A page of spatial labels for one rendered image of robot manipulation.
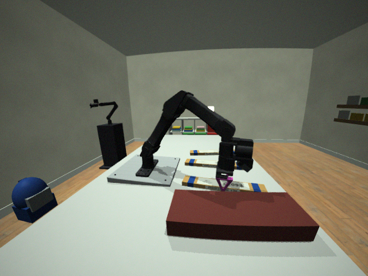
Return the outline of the white electrode pack with printed label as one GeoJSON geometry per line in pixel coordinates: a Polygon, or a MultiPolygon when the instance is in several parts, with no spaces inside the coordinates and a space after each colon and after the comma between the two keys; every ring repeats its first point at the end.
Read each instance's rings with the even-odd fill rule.
{"type": "MultiPolygon", "coordinates": [[[[198,167],[211,167],[216,168],[217,162],[215,160],[199,160],[199,159],[186,159],[185,166],[198,166],[198,167]]],[[[243,170],[235,162],[234,170],[243,170]]]]}
{"type": "Polygon", "coordinates": [[[190,155],[219,155],[219,150],[190,150],[190,155]]]}

